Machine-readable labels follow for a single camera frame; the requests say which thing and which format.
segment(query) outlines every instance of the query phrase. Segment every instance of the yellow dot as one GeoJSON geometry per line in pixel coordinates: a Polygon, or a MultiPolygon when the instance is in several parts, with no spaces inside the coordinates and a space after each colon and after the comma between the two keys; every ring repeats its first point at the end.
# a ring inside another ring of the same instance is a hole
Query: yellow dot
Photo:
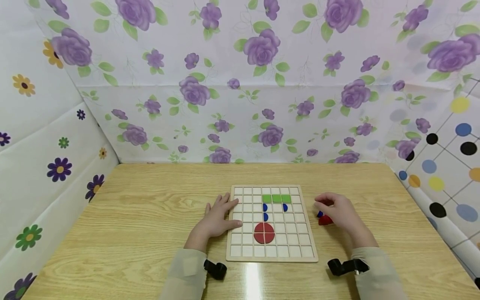
{"type": "Polygon", "coordinates": [[[420,178],[417,175],[410,175],[410,177],[408,178],[408,183],[413,188],[419,188],[420,187],[420,178]]]}
{"type": "Polygon", "coordinates": [[[428,180],[428,185],[430,185],[432,190],[437,191],[437,192],[443,190],[444,187],[445,187],[444,181],[441,178],[436,177],[436,176],[430,177],[430,179],[428,180]]]}
{"type": "Polygon", "coordinates": [[[458,97],[450,104],[450,109],[453,113],[460,114],[468,109],[470,101],[465,97],[458,97]]]}

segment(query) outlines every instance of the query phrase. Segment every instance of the purple rose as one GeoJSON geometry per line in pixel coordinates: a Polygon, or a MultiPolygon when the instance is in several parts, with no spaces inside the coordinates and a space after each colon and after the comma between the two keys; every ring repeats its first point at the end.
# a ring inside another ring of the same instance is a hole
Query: purple rose
{"type": "Polygon", "coordinates": [[[283,128],[272,124],[258,135],[258,141],[263,143],[264,147],[275,146],[282,141],[282,136],[283,128]]]}
{"type": "Polygon", "coordinates": [[[237,78],[232,78],[227,82],[229,88],[238,90],[240,88],[240,81],[237,78]]]}
{"type": "Polygon", "coordinates": [[[417,8],[411,10],[408,15],[405,16],[405,24],[403,24],[403,31],[412,31],[417,29],[420,22],[425,20],[428,16],[428,9],[425,5],[419,5],[417,8]]]}
{"type": "Polygon", "coordinates": [[[66,64],[84,67],[92,63],[90,42],[73,29],[64,28],[61,36],[53,37],[52,46],[66,64]]]}
{"type": "Polygon", "coordinates": [[[367,136],[372,132],[372,125],[370,123],[364,123],[357,127],[357,134],[367,136]]]}
{"type": "Polygon", "coordinates": [[[415,124],[417,125],[417,129],[418,129],[421,133],[427,133],[427,132],[428,132],[428,129],[431,127],[431,126],[430,126],[430,122],[428,122],[428,121],[425,120],[424,118],[417,119],[417,120],[415,121],[415,124]]]}
{"type": "Polygon", "coordinates": [[[370,99],[370,89],[365,87],[363,79],[357,79],[345,85],[342,92],[342,104],[348,108],[359,108],[370,99]]]}
{"type": "Polygon", "coordinates": [[[156,22],[155,7],[150,0],[115,0],[119,14],[133,27],[147,31],[156,22]]]}
{"type": "Polygon", "coordinates": [[[228,127],[230,124],[225,121],[225,120],[218,120],[218,122],[215,122],[215,129],[218,131],[218,132],[227,132],[230,130],[230,128],[228,127]]]}
{"type": "Polygon", "coordinates": [[[202,24],[206,29],[217,29],[218,20],[222,17],[222,12],[215,4],[207,3],[206,6],[202,7],[200,17],[204,20],[202,24]]]}
{"type": "Polygon", "coordinates": [[[188,76],[180,81],[180,92],[188,103],[204,106],[210,99],[210,90],[208,87],[198,83],[193,76],[188,76]]]}
{"type": "Polygon", "coordinates": [[[128,120],[128,117],[127,115],[125,114],[124,111],[120,110],[120,109],[114,109],[112,110],[112,114],[119,118],[120,120],[128,120]]]}
{"type": "Polygon", "coordinates": [[[148,53],[145,58],[147,58],[148,65],[150,67],[154,67],[155,69],[159,69],[160,67],[164,67],[165,64],[163,63],[163,54],[158,52],[157,49],[153,49],[152,53],[148,53]]]}
{"type": "Polygon", "coordinates": [[[278,53],[280,39],[272,29],[263,30],[259,36],[253,36],[243,46],[243,53],[248,55],[250,65],[265,66],[272,62],[278,53]]]}
{"type": "Polygon", "coordinates": [[[262,110],[262,115],[268,120],[275,119],[274,114],[275,112],[269,108],[265,108],[264,110],[262,110]]]}
{"type": "Polygon", "coordinates": [[[126,129],[122,133],[125,141],[132,143],[134,146],[143,145],[147,142],[147,133],[143,127],[128,124],[126,129]]]}
{"type": "Polygon", "coordinates": [[[352,137],[348,137],[348,138],[345,138],[343,140],[343,142],[345,143],[345,145],[347,145],[348,147],[352,147],[354,144],[355,144],[355,139],[352,138],[352,137]]]}
{"type": "Polygon", "coordinates": [[[360,20],[362,10],[360,0],[328,0],[324,17],[328,26],[342,33],[360,20]]]}
{"type": "Polygon", "coordinates": [[[210,162],[214,164],[228,164],[231,158],[230,150],[223,147],[218,147],[215,152],[210,154],[210,162]]]}
{"type": "Polygon", "coordinates": [[[187,69],[189,70],[195,68],[199,59],[200,57],[196,53],[190,53],[184,59],[184,61],[186,62],[185,67],[187,67],[187,69]]]}
{"type": "Polygon", "coordinates": [[[310,111],[313,109],[313,103],[306,100],[297,106],[297,114],[299,116],[308,116],[310,115],[310,111]]]}
{"type": "Polygon", "coordinates": [[[277,0],[264,0],[265,14],[270,20],[276,19],[276,13],[280,10],[277,0]]]}
{"type": "Polygon", "coordinates": [[[307,150],[307,156],[315,156],[318,154],[318,150],[317,149],[308,149],[307,150]]]}
{"type": "Polygon", "coordinates": [[[380,61],[378,55],[373,55],[363,61],[363,66],[360,68],[360,72],[370,71],[380,61]]]}
{"type": "Polygon", "coordinates": [[[340,157],[335,158],[336,164],[354,164],[358,161],[360,153],[348,151],[340,157]]]}
{"type": "Polygon", "coordinates": [[[208,139],[210,141],[212,141],[213,143],[219,143],[220,142],[220,137],[216,134],[213,134],[213,133],[208,135],[208,139]]]}
{"type": "Polygon", "coordinates": [[[60,17],[68,20],[70,15],[67,12],[67,6],[62,2],[62,0],[45,0],[45,2],[53,8],[53,11],[60,17]]]}
{"type": "Polygon", "coordinates": [[[337,51],[335,55],[329,56],[327,58],[327,63],[325,64],[325,67],[329,69],[330,71],[338,70],[340,69],[340,63],[345,59],[345,56],[342,56],[342,52],[337,51]]]}
{"type": "Polygon", "coordinates": [[[458,41],[444,41],[435,46],[428,54],[427,67],[440,72],[459,71],[474,62],[477,55],[480,55],[480,36],[471,33],[458,41]]]}
{"type": "Polygon", "coordinates": [[[392,87],[393,87],[393,90],[395,92],[399,92],[399,91],[403,90],[403,88],[405,87],[405,81],[399,80],[399,81],[395,82],[392,87]]]}

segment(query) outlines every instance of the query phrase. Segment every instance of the blue dot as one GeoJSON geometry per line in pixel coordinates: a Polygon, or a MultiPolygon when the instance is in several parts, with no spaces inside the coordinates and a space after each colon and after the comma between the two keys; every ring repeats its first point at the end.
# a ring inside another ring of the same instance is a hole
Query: blue dot
{"type": "Polygon", "coordinates": [[[433,174],[437,170],[437,164],[431,159],[426,159],[422,162],[421,168],[425,173],[433,174]]]}
{"type": "Polygon", "coordinates": [[[458,124],[455,127],[455,133],[459,136],[467,136],[472,132],[472,127],[467,123],[458,124]]]}
{"type": "Polygon", "coordinates": [[[408,175],[407,175],[407,173],[406,173],[405,171],[400,171],[400,172],[398,173],[398,177],[400,177],[401,180],[407,179],[407,176],[408,176],[408,175]]]}

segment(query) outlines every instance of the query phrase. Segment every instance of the green leaf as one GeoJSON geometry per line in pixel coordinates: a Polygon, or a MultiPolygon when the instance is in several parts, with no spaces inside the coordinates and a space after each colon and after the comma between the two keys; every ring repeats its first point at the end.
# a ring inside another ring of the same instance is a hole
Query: green leaf
{"type": "Polygon", "coordinates": [[[361,17],[357,22],[357,26],[366,27],[369,21],[370,21],[370,13],[368,12],[368,10],[363,9],[363,11],[361,12],[361,17]]]}
{"type": "Polygon", "coordinates": [[[325,22],[322,25],[322,28],[320,28],[320,32],[322,33],[322,38],[324,39],[324,41],[328,43],[328,41],[332,37],[333,29],[328,26],[327,22],[325,22]]]}
{"type": "Polygon", "coordinates": [[[253,70],[253,76],[260,76],[263,75],[267,71],[267,65],[263,66],[256,66],[255,70],[253,70]]]}
{"type": "Polygon", "coordinates": [[[340,107],[340,113],[345,117],[348,117],[348,114],[350,113],[350,108],[342,105],[342,107],[340,107]]]}
{"type": "Polygon", "coordinates": [[[276,69],[280,72],[286,72],[290,70],[290,66],[286,62],[281,62],[276,65],[276,69]]]}
{"type": "Polygon", "coordinates": [[[199,72],[190,73],[190,76],[195,77],[198,80],[198,82],[202,82],[202,81],[205,80],[205,75],[203,75],[202,73],[199,73],[199,72]]]}
{"type": "Polygon", "coordinates": [[[189,110],[191,110],[191,111],[193,111],[194,113],[198,114],[198,106],[193,105],[192,103],[189,103],[189,104],[187,105],[187,107],[188,107],[189,110]]]}
{"type": "Polygon", "coordinates": [[[328,115],[330,114],[331,111],[332,111],[331,109],[322,110],[322,111],[318,114],[318,118],[319,118],[319,119],[325,118],[326,116],[328,116],[328,115]]]}
{"type": "Polygon", "coordinates": [[[48,26],[53,30],[55,31],[56,33],[61,33],[61,31],[65,28],[70,28],[69,25],[65,24],[64,22],[62,21],[50,21],[48,23],[48,26]]]}
{"type": "Polygon", "coordinates": [[[438,82],[447,79],[450,76],[450,72],[433,72],[427,79],[428,82],[438,82]]]}
{"type": "Polygon", "coordinates": [[[238,52],[242,52],[243,46],[245,45],[246,42],[247,42],[246,38],[241,38],[238,41],[236,41],[235,44],[233,44],[233,48],[238,52]]]}
{"type": "Polygon", "coordinates": [[[429,54],[430,51],[432,51],[433,48],[435,48],[438,44],[440,44],[439,41],[433,41],[430,43],[427,43],[420,48],[420,52],[423,54],[429,54]]]}
{"type": "Polygon", "coordinates": [[[314,18],[317,16],[317,7],[312,3],[307,3],[302,6],[303,15],[307,18],[314,18]]]}
{"type": "Polygon", "coordinates": [[[305,20],[298,21],[293,26],[292,32],[295,33],[295,34],[302,33],[305,30],[307,30],[308,26],[310,26],[310,23],[311,23],[310,21],[305,21],[305,20]]]}
{"type": "Polygon", "coordinates": [[[284,87],[285,86],[285,77],[283,77],[280,73],[275,73],[275,82],[278,86],[284,87]]]}
{"type": "Polygon", "coordinates": [[[272,28],[272,27],[267,22],[258,21],[258,22],[253,23],[253,30],[258,34],[260,34],[262,31],[264,31],[265,29],[268,29],[268,28],[272,28]]]}
{"type": "Polygon", "coordinates": [[[475,25],[470,25],[470,24],[467,24],[467,25],[461,25],[457,28],[455,28],[455,35],[457,37],[462,37],[462,36],[466,36],[466,35],[469,35],[471,33],[480,33],[480,29],[478,27],[476,27],[475,25]]]}
{"type": "Polygon", "coordinates": [[[90,66],[78,67],[77,70],[78,70],[78,75],[80,77],[87,77],[88,75],[90,75],[90,72],[92,71],[90,69],[90,66]]]}

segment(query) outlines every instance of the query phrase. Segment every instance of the black dot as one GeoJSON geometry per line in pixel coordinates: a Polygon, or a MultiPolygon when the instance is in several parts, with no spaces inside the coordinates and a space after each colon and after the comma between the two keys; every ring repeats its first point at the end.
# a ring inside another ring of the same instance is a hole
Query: black dot
{"type": "Polygon", "coordinates": [[[438,202],[433,202],[430,204],[430,212],[437,218],[443,218],[447,216],[445,207],[438,202]]]}
{"type": "Polygon", "coordinates": [[[460,151],[465,155],[474,155],[477,152],[477,145],[472,142],[465,142],[460,146],[460,151]]]}
{"type": "Polygon", "coordinates": [[[438,142],[438,135],[435,133],[430,133],[427,135],[427,143],[430,145],[435,145],[438,142]]]}

